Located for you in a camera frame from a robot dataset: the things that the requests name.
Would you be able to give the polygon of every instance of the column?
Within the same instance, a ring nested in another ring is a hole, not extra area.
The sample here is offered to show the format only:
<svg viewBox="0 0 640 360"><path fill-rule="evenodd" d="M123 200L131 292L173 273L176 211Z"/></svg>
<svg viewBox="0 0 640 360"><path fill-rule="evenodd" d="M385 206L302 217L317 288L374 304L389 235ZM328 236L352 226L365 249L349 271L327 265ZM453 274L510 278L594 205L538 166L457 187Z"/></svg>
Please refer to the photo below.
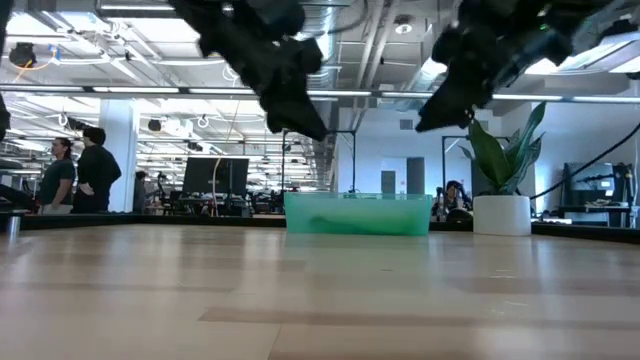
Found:
<svg viewBox="0 0 640 360"><path fill-rule="evenodd" d="M104 147L118 162L122 176L111 186L109 211L130 212L140 116L134 99L103 99L100 103L99 126L107 133Z"/></svg>

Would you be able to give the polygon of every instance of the translucent green container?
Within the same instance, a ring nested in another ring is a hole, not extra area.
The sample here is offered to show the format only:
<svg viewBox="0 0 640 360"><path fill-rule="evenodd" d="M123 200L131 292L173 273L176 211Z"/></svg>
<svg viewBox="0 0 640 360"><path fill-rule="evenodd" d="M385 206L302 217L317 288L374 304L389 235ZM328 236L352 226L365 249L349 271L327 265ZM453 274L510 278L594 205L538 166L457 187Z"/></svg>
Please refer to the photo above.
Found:
<svg viewBox="0 0 640 360"><path fill-rule="evenodd" d="M287 230L308 234L425 236L430 195L285 193Z"/></svg>

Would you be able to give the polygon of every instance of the woman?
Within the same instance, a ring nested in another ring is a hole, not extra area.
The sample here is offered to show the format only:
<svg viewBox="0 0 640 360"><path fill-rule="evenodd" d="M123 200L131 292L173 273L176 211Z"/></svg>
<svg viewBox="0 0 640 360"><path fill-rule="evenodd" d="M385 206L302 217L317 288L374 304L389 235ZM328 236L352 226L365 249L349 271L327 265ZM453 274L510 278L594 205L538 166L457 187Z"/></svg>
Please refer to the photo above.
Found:
<svg viewBox="0 0 640 360"><path fill-rule="evenodd" d="M461 183L454 180L449 181L442 201L440 200L441 189L442 188L438 188L438 198L431 208L432 215L438 215L441 203L444 210L444 213L441 215L446 215L454 209L461 209L465 211L472 210L473 207L471 205L471 199L465 193L464 186Z"/></svg>

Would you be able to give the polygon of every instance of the wooden table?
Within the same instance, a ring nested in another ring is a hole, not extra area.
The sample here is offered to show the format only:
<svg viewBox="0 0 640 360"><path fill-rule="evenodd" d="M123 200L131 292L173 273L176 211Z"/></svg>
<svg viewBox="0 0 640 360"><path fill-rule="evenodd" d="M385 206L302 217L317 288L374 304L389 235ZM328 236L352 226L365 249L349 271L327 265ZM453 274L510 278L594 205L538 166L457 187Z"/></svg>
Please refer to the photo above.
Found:
<svg viewBox="0 0 640 360"><path fill-rule="evenodd" d="M131 225L0 241L2 359L638 359L640 248Z"/></svg>

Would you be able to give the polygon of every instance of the door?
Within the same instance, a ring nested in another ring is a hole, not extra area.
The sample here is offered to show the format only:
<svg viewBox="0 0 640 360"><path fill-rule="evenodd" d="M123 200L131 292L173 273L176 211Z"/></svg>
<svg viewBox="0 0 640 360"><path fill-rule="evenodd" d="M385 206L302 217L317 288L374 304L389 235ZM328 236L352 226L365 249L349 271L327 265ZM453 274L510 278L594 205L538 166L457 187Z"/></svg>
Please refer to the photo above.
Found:
<svg viewBox="0 0 640 360"><path fill-rule="evenodd" d="M407 194L424 195L424 158L407 158Z"/></svg>
<svg viewBox="0 0 640 360"><path fill-rule="evenodd" d="M395 171L382 172L382 193L395 195L396 193L396 172Z"/></svg>

